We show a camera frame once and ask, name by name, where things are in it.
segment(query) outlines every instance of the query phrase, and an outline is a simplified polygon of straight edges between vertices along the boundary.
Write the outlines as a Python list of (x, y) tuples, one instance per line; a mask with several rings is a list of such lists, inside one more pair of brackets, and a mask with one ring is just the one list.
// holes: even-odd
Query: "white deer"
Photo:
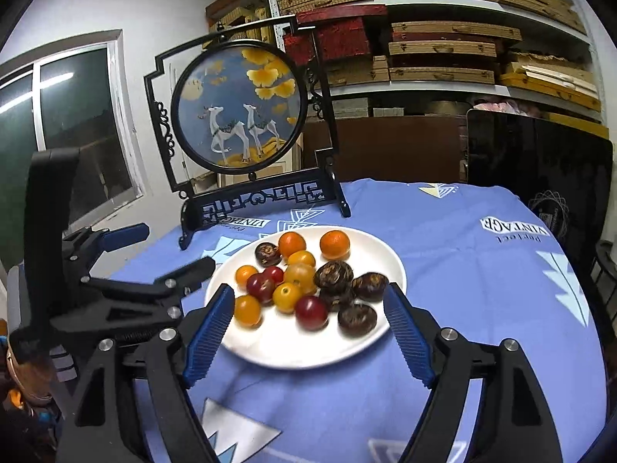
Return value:
[[(251, 153), (249, 152), (249, 138), (244, 132), (244, 123), (238, 122), (231, 129), (222, 128), (217, 123), (217, 115), (222, 112), (223, 109), (224, 108), (221, 107), (208, 108), (208, 111), (210, 112), (210, 132), (212, 133), (212, 143), (210, 144), (210, 149), (215, 153), (223, 154), (223, 162), (225, 165), (227, 165), (227, 156), (225, 155), (225, 153), (230, 151), (230, 149), (224, 147), (224, 142), (231, 136), (237, 135), (240, 140), (242, 140), (242, 161), (246, 163), (250, 160)], [(206, 117), (206, 114), (198, 115), (197, 117), (203, 119)]]
[(276, 150), (278, 151), (281, 143), (278, 132), (276, 131), (276, 122), (274, 120), (270, 120), (268, 124), (263, 129), (261, 129), (257, 125), (255, 125), (255, 111), (257, 110), (257, 108), (255, 106), (252, 106), (251, 104), (243, 104), (243, 106), (249, 112), (246, 126), (249, 129), (249, 133), (253, 136), (253, 139), (255, 139), (255, 148), (257, 149), (257, 154), (259, 156), (263, 155), (263, 148), (261, 147), (261, 142), (258, 136), (260, 134), (263, 134), (265, 131), (274, 134), (274, 137), (276, 137)]

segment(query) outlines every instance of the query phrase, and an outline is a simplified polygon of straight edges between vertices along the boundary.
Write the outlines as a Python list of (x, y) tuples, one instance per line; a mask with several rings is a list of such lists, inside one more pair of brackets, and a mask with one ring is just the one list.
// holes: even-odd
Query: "orange cherry tomato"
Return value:
[(299, 250), (298, 252), (294, 252), (287, 258), (287, 263), (290, 265), (295, 263), (304, 263), (314, 268), (317, 264), (317, 262), (315, 261), (315, 256), (307, 250)]
[(302, 297), (300, 286), (291, 282), (283, 282), (277, 287), (272, 295), (276, 309), (284, 314), (292, 314), (295, 304)]
[(246, 281), (249, 280), (249, 276), (255, 275), (255, 273), (259, 273), (254, 266), (244, 265), (240, 266), (239, 269), (236, 270), (236, 284), (243, 291), (246, 290)]
[(325, 233), (319, 241), (319, 248), (326, 259), (341, 259), (349, 252), (349, 237), (341, 230)]
[(233, 316), (244, 327), (256, 327), (261, 322), (261, 305), (256, 297), (248, 294), (237, 297)]
[(313, 294), (317, 290), (315, 282), (313, 282), (314, 276), (314, 267), (304, 263), (295, 263), (287, 267), (283, 280), (300, 287), (302, 295)]
[(306, 248), (307, 243), (304, 241), (304, 238), (295, 231), (283, 233), (278, 240), (278, 251), (283, 255), (283, 257), (289, 257), (294, 252), (306, 250)]

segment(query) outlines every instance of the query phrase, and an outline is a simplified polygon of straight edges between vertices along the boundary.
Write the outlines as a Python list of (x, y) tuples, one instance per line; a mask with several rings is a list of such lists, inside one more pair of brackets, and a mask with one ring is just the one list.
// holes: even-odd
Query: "metal screw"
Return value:
[(518, 350), (518, 342), (516, 340), (505, 340), (504, 346), (509, 352), (515, 352)]
[(172, 306), (171, 308), (167, 310), (167, 315), (175, 319), (175, 318), (180, 318), (180, 315), (182, 315), (182, 312), (180, 311), (180, 308), (178, 308), (177, 306)]
[(109, 351), (112, 348), (113, 348), (113, 340), (110, 340), (109, 338), (107, 338), (106, 340), (102, 340), (99, 343), (99, 350), (101, 350), (102, 352)]
[(441, 330), (441, 337), (446, 341), (454, 341), (459, 336), (459, 333), (456, 332), (451, 327), (445, 327)]
[(171, 327), (168, 327), (167, 329), (163, 329), (161, 332), (159, 332), (158, 336), (163, 341), (171, 341), (172, 339), (174, 339), (176, 337), (176, 334), (178, 334), (178, 333), (176, 332), (175, 329), (172, 329)]

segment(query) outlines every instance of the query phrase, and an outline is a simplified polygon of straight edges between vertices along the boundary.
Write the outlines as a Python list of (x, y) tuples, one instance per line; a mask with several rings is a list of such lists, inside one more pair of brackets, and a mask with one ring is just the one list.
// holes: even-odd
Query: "table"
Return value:
[[(151, 282), (203, 255), (224, 262), (261, 236), (309, 225), (371, 233), (399, 255), (407, 297), (441, 326), (497, 345), (517, 339), (547, 397), (564, 461), (585, 453), (605, 423), (607, 395), (598, 335), (568, 261), (548, 228), (510, 191), (464, 184), (371, 179), (343, 185), (352, 216), (335, 205), (274, 202), (198, 232), (187, 250), (171, 231), (113, 278)], [(204, 290), (184, 300), (203, 305)], [(477, 413), (470, 385), (450, 463), (462, 463)], [(147, 385), (138, 402), (156, 463), (169, 461)], [(189, 390), (221, 463), (396, 462), (429, 391), (412, 378), (392, 333), (341, 363), (306, 371), (252, 365), (222, 347), (208, 376)]]

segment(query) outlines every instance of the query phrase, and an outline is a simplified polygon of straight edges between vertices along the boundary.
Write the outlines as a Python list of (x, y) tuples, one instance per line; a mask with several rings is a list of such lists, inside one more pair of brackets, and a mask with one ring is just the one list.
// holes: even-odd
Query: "ginkgo leaf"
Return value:
[(280, 57), (275, 59), (264, 66), (264, 69), (275, 69), (278, 71), (278, 78), (285, 76), (289, 73), (289, 66)]
[(227, 81), (227, 77), (226, 76), (219, 76), (217, 78), (213, 78), (212, 80), (210, 80), (211, 85), (220, 85), (223, 82)]
[(214, 63), (208, 64), (208, 66), (206, 66), (206, 74), (218, 74), (221, 71), (223, 71), (222, 60), (214, 61)]
[(253, 64), (267, 64), (272, 61), (275, 56), (264, 49), (258, 49), (257, 47), (246, 47), (242, 49), (242, 57), (248, 62)]
[(278, 78), (278, 71), (276, 69), (249, 69), (246, 76), (255, 87), (269, 87)]
[(292, 95), (294, 95), (295, 92), (295, 80), (293, 78), (289, 78), (289, 80), (272, 87), (272, 90), (279, 97), (291, 97)]
[(274, 95), (274, 89), (255, 89), (255, 94), (260, 99), (268, 100)]
[(272, 112), (275, 115), (282, 115), (285, 111), (287, 111), (287, 103), (285, 102), (277, 104), (276, 106), (272, 108)]

